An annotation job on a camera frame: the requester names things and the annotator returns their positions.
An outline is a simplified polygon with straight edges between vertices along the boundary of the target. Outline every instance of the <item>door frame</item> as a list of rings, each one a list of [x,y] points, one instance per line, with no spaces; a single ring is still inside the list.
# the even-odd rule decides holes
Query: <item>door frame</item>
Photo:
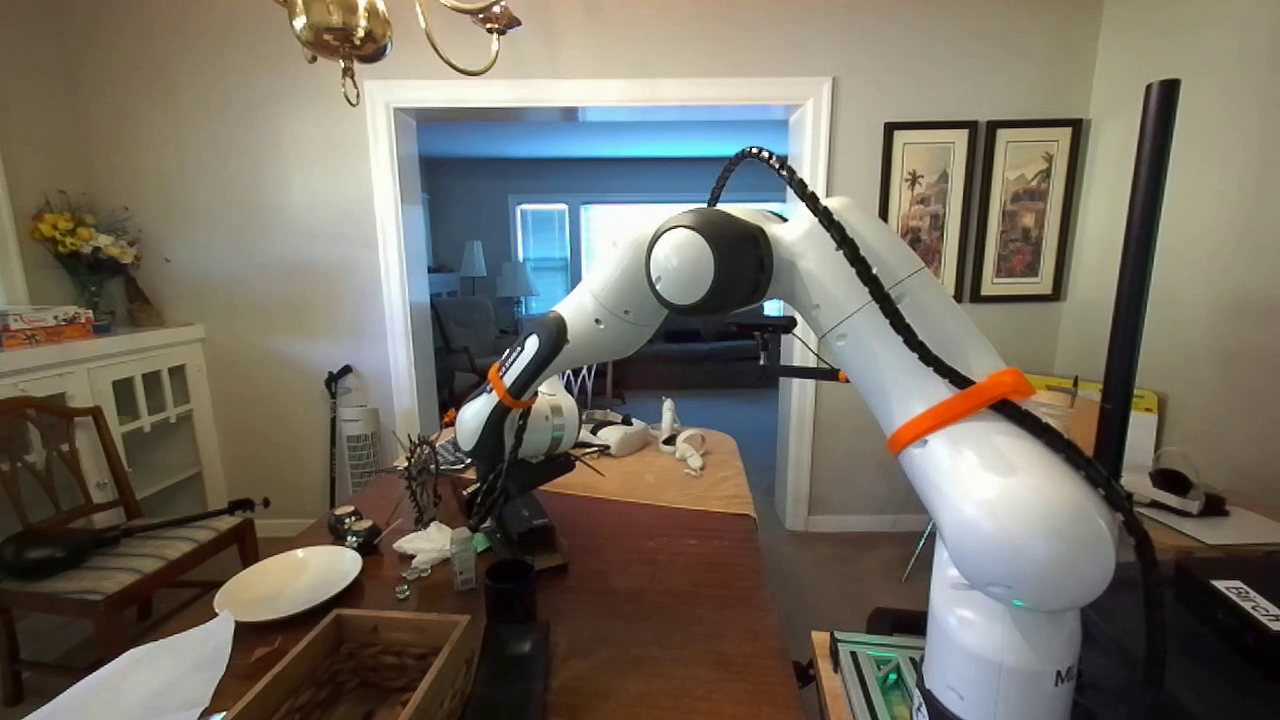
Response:
[[[371,215],[387,333],[387,383],[396,437],[436,431],[424,426],[436,407],[436,383],[422,378],[411,334],[411,295],[424,292],[424,272],[410,272],[410,239],[417,227],[405,219],[422,208],[411,196],[422,174],[405,172],[405,155],[417,155],[411,121],[443,109],[783,109],[789,112],[789,161],[823,196],[830,148],[831,148],[831,74],[672,74],[672,79],[365,79],[368,161],[371,161]],[[811,476],[811,421],[816,383],[782,383],[782,437],[778,510],[783,526],[809,518]]]

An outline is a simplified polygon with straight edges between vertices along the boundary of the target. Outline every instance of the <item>wooden crate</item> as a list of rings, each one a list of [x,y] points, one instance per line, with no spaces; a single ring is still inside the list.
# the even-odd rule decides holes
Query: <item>wooden crate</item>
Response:
[[[233,717],[449,720],[465,713],[478,660],[479,625],[473,614],[337,606]]]

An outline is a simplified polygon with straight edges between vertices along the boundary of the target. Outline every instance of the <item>floor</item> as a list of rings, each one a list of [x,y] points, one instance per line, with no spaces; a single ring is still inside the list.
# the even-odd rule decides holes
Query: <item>floor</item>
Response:
[[[680,387],[680,393],[622,393],[622,407],[644,422],[662,421],[672,395],[683,426],[721,426],[742,443],[757,510],[759,550],[769,562],[774,603],[782,606],[794,660],[811,660],[811,627],[863,627],[871,606],[923,606],[928,554],[911,567],[920,536],[900,532],[789,532],[778,516],[778,393],[774,387]],[[816,690],[805,690],[805,713],[822,717]]]

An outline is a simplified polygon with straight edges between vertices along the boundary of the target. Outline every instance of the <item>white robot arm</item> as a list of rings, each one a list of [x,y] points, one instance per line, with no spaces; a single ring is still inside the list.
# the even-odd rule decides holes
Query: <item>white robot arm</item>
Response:
[[[800,200],[797,219],[698,208],[622,243],[462,407],[462,449],[479,478],[524,491],[563,464],[513,478],[513,459],[542,464],[576,437],[573,413],[530,414],[550,375],[637,350],[670,310],[716,316],[778,295],[897,440],[936,525],[918,717],[1067,717],[1082,606],[1118,567],[1113,510],[1062,451],[998,413],[1008,407],[999,393],[918,431],[920,414],[986,393],[1003,360],[891,227],[849,200]]]

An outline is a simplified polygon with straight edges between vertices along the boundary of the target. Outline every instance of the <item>picture frame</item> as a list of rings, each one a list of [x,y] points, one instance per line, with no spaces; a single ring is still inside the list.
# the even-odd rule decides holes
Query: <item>picture frame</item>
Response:
[[[975,305],[1062,299],[1083,121],[986,123]]]
[[[967,251],[975,126],[975,121],[883,123],[882,219],[940,276],[957,299]]]

